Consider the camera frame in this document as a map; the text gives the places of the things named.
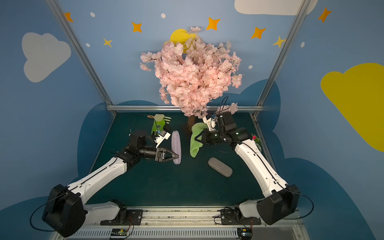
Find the purple eyeglass case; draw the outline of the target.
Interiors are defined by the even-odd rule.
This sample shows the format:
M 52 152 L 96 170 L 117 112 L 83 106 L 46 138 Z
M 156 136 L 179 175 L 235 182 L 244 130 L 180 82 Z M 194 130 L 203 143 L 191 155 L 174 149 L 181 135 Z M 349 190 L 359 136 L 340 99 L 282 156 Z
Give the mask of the purple eyeglass case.
M 182 146 L 181 138 L 178 131 L 172 132 L 172 151 L 178 155 L 176 159 L 173 160 L 175 165 L 179 165 L 182 161 Z

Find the grey eyeglass case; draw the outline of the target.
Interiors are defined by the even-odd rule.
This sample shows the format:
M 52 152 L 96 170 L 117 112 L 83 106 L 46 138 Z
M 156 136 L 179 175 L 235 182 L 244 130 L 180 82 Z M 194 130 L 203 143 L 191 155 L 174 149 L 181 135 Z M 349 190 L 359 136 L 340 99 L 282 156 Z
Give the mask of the grey eyeglass case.
M 210 158 L 208 160 L 208 165 L 226 178 L 229 178 L 233 174 L 232 168 L 217 158 Z

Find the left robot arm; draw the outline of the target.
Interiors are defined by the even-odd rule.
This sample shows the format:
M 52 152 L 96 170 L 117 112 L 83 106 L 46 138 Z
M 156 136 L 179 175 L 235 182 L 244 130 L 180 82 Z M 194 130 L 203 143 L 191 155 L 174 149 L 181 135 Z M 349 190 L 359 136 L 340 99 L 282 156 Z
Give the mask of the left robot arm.
M 114 220 L 123 210 L 116 202 L 89 205 L 88 200 L 115 178 L 131 170 L 142 158 L 162 163 L 181 161 L 179 133 L 162 132 L 155 144 L 147 144 L 147 136 L 136 132 L 129 143 L 106 164 L 67 186 L 55 186 L 49 195 L 42 220 L 63 237 L 70 237 L 82 226 Z

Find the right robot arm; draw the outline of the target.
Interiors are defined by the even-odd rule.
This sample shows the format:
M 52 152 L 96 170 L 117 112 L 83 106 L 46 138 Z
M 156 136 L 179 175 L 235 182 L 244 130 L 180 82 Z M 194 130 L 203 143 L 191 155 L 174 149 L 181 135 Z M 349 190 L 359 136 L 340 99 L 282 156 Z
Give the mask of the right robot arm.
M 296 185 L 289 185 L 269 164 L 257 147 L 252 135 L 245 128 L 238 128 L 230 112 L 216 115 L 215 119 L 203 117 L 208 126 L 195 140 L 206 145 L 227 143 L 245 162 L 257 180 L 264 198 L 249 200 L 238 205 L 241 216 L 259 216 L 267 225 L 272 225 L 293 214 L 300 198 Z

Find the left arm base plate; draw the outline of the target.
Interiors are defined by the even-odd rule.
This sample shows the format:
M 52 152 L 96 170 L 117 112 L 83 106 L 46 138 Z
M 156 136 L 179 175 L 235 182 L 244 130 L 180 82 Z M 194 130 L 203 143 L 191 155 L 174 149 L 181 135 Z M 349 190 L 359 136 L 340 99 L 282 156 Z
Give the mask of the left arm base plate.
M 101 226 L 140 226 L 143 219 L 143 210 L 122 209 L 113 220 L 100 222 Z

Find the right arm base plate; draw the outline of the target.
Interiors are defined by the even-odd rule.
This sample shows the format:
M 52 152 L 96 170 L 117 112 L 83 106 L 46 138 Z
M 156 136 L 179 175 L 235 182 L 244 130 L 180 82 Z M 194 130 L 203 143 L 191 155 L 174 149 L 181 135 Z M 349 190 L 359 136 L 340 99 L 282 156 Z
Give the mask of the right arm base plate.
M 261 225 L 261 219 L 258 217 L 246 218 L 240 210 L 224 207 L 219 210 L 219 224 L 221 225 L 245 225 L 251 227 L 253 225 Z

